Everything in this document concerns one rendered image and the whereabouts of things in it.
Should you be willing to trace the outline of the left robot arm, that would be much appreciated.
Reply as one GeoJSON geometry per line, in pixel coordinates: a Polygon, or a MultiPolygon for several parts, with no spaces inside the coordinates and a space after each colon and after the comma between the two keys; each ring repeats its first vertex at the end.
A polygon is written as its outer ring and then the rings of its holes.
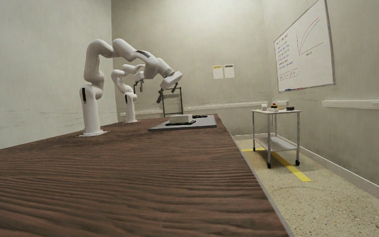
{"type": "Polygon", "coordinates": [[[137,95],[134,94],[133,89],[130,86],[125,85],[121,79],[125,78],[129,74],[135,75],[138,72],[140,67],[145,68],[145,64],[139,64],[136,67],[124,64],[122,66],[122,71],[113,70],[111,73],[112,81],[117,86],[119,91],[124,94],[123,99],[125,103],[125,112],[126,112],[126,119],[124,120],[126,121],[126,123],[137,121],[135,120],[135,110],[134,110],[134,103],[133,103],[133,101],[137,99],[137,95]]]}

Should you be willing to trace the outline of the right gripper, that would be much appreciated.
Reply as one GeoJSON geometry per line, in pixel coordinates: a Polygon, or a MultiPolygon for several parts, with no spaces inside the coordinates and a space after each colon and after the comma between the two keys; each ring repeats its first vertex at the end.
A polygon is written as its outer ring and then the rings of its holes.
{"type": "Polygon", "coordinates": [[[172,89],[172,93],[174,93],[174,91],[176,90],[176,87],[178,85],[178,81],[181,79],[183,75],[177,71],[175,73],[175,71],[172,71],[168,76],[167,78],[165,78],[162,83],[160,84],[160,87],[161,87],[161,90],[158,91],[158,93],[160,94],[158,100],[157,100],[157,103],[160,103],[161,101],[161,97],[163,95],[163,91],[166,90],[167,88],[169,88],[170,86],[172,86],[173,84],[176,84],[174,86],[174,88],[172,89]]]}

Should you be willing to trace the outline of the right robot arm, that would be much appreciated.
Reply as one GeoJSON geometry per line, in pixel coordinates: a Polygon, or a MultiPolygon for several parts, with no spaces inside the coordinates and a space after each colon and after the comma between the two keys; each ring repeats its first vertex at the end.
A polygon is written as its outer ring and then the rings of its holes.
{"type": "Polygon", "coordinates": [[[99,54],[105,58],[123,57],[128,62],[136,58],[143,60],[145,64],[143,75],[146,79],[154,78],[158,73],[163,78],[174,71],[161,58],[155,58],[147,51],[135,50],[122,39],[115,39],[112,46],[101,39],[93,40],[87,47],[84,67],[84,79],[90,84],[83,85],[79,90],[82,103],[85,128],[81,129],[83,135],[95,135],[103,133],[100,129],[97,101],[103,95],[105,76],[99,70],[99,54]]]}

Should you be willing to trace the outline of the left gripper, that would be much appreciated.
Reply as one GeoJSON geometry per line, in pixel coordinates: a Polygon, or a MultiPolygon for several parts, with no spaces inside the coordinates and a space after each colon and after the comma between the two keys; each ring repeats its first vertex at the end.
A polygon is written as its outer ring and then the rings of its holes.
{"type": "Polygon", "coordinates": [[[144,81],[143,81],[144,79],[145,79],[145,77],[144,77],[142,71],[140,71],[134,75],[134,82],[135,82],[135,84],[133,85],[134,86],[134,89],[133,89],[134,94],[136,94],[135,93],[135,86],[137,86],[138,82],[141,82],[140,92],[143,92],[142,83],[144,83],[144,81]]]}

